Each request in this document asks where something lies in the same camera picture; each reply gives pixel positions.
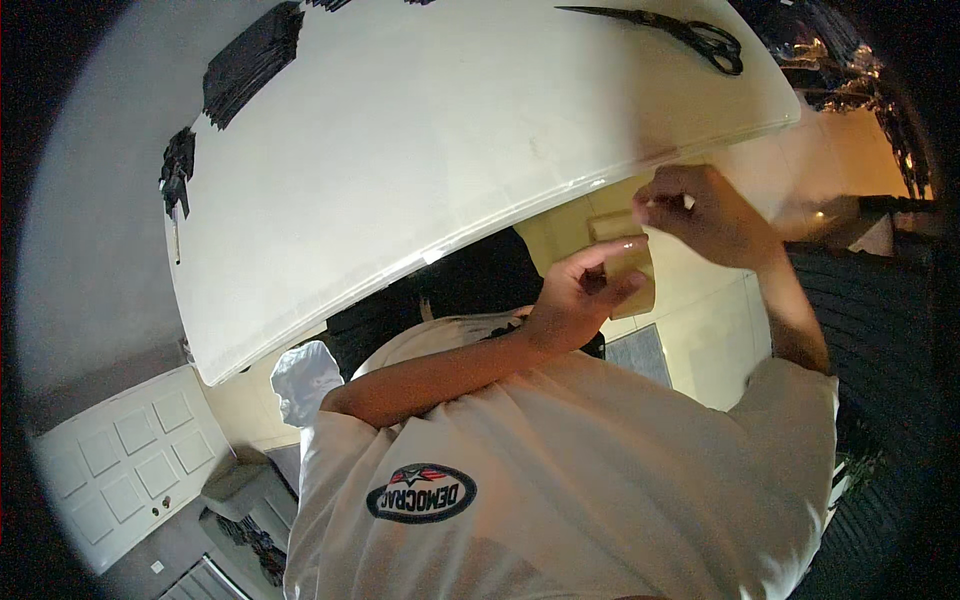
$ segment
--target white t-shirt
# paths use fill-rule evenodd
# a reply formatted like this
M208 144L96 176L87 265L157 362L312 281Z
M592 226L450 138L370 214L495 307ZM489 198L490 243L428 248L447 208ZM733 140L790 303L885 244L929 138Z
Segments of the white t-shirt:
M469 323L418 325L374 368ZM577 351L389 429L320 412L284 591L784 598L823 533L836 407L835 378L784 360L722 413Z

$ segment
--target white plastic bag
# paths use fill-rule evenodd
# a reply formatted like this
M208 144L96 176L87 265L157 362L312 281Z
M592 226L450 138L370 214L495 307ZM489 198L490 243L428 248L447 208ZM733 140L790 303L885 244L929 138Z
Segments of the white plastic bag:
M344 385L337 361L319 341L283 352L270 374L270 385L280 396L280 416L294 427L313 423L324 396Z

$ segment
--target hand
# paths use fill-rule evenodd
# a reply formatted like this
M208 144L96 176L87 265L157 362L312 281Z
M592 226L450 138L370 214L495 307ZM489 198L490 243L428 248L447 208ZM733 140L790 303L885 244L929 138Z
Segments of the hand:
M690 209L678 200L684 194L694 200ZM657 169L654 180L634 194L634 218L724 267L761 272L784 257L770 224L709 165Z
M646 282L639 271L606 281L604 260L646 244L646 235L625 237L584 248L554 263L543 279L530 317L517 334L547 355L570 352L589 342L613 309Z

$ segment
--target white table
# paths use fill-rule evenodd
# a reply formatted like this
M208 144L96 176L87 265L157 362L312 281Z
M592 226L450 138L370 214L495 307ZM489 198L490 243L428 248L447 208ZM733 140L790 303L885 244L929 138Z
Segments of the white table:
M664 32L554 4L308 8L297 59L224 131L197 120L179 265L166 227L205 383L491 232L800 118L722 0L616 5L726 29L740 77Z

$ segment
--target star emblem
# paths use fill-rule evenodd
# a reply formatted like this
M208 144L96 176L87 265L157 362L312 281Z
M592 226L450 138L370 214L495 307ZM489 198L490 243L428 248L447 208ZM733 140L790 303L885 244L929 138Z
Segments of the star emblem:
M417 483L418 481L430 481L429 479L423 476L422 471L423 471L422 468L413 468L410 470L402 468L400 470L400 474L402 475L402 478L400 479L400 481L407 484L408 488L413 488L414 484Z

